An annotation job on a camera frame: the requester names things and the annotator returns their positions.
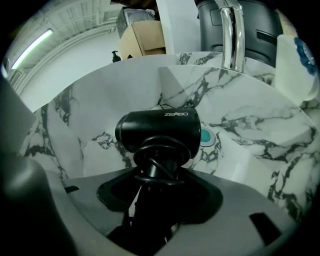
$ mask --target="gray marble vein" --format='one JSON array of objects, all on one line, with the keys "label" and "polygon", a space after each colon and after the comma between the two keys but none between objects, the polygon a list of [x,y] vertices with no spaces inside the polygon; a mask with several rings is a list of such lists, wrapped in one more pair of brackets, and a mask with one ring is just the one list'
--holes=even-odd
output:
[{"label": "gray marble vein", "polygon": [[69,125],[69,117],[71,114],[71,101],[77,101],[73,97],[74,83],[70,84],[66,89],[60,92],[54,99],[54,110],[58,112],[63,122]]},{"label": "gray marble vein", "polygon": [[316,99],[304,101],[300,108],[312,120],[317,130],[320,131],[320,102]]},{"label": "gray marble vein", "polygon": [[94,142],[97,142],[100,147],[107,150],[110,147],[115,147],[116,150],[120,153],[122,156],[122,161],[125,163],[123,168],[131,168],[133,166],[136,166],[132,159],[132,153],[129,153],[125,147],[117,141],[117,139],[108,134],[107,132],[103,132],[99,136],[95,137],[93,139]]},{"label": "gray marble vein", "polygon": [[[223,53],[215,51],[198,51],[177,54],[177,65],[200,65],[214,68],[220,68],[222,64]],[[261,61],[245,58],[243,73],[256,78],[268,85],[273,85],[276,69]]]},{"label": "gray marble vein", "polygon": [[312,206],[320,181],[320,138],[272,173],[268,198],[300,220]]},{"label": "gray marble vein", "polygon": [[[281,163],[288,163],[295,154],[306,149],[318,134],[312,122],[297,106],[273,88],[255,84],[252,78],[225,69],[194,66],[190,67],[189,76],[195,74],[196,78],[189,79],[184,84],[179,81],[171,83],[169,88],[167,79],[172,79],[169,74],[179,77],[180,71],[182,69],[179,66],[162,69],[162,101],[175,108],[196,108],[202,121],[215,119],[215,122],[205,123],[213,128],[220,128],[272,170]],[[249,90],[251,93],[253,90],[257,91],[259,86],[261,88],[258,89],[256,99],[249,93],[244,93]],[[259,102],[259,94],[266,99]],[[208,116],[210,112],[216,118]],[[300,127],[292,128],[293,123]],[[271,138],[273,134],[285,133],[286,128],[292,132],[288,140],[278,142]]]},{"label": "gray marble vein", "polygon": [[38,161],[62,179],[83,176],[81,141],[65,125],[51,104],[37,110],[37,121],[24,140],[20,154]]}]

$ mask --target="fluorescent light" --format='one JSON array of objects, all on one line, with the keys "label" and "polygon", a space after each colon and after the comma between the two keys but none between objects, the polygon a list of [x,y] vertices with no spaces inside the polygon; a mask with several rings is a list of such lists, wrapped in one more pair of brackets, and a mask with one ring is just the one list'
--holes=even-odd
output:
[{"label": "fluorescent light", "polygon": [[44,34],[42,34],[40,37],[38,37],[30,46],[24,50],[24,52],[19,56],[19,58],[13,63],[12,69],[15,70],[18,68],[18,66],[21,64],[21,62],[25,59],[25,57],[28,56],[28,54],[43,40],[45,40],[48,36],[52,34],[52,30],[47,30]]}]

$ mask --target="white marble basin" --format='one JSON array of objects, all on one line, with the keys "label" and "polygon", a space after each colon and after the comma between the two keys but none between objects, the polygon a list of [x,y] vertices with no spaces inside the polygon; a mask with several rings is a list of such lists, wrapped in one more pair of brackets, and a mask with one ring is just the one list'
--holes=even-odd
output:
[{"label": "white marble basin", "polygon": [[114,136],[123,115],[196,108],[217,140],[186,166],[248,185],[299,220],[319,183],[318,131],[270,86],[273,68],[247,59],[240,74],[219,68],[219,58],[214,52],[154,55],[100,68],[35,112],[20,153],[62,179],[117,171],[135,166]]}]

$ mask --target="black hair dryer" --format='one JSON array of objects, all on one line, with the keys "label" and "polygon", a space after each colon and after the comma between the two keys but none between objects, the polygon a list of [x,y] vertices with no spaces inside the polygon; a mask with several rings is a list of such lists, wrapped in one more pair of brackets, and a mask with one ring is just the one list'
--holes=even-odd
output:
[{"label": "black hair dryer", "polygon": [[198,153],[199,116],[186,108],[130,112],[117,124],[115,137],[134,153],[141,172],[134,176],[141,187],[130,228],[131,251],[153,255],[166,243],[170,228],[180,222],[190,201],[186,194],[195,191],[181,179],[180,170]]}]

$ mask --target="sink drain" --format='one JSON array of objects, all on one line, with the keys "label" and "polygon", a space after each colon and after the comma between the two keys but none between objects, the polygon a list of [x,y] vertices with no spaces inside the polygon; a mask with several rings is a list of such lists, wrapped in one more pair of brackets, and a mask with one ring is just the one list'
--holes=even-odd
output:
[{"label": "sink drain", "polygon": [[208,128],[201,127],[201,142],[200,146],[210,147],[216,142],[216,135]]}]

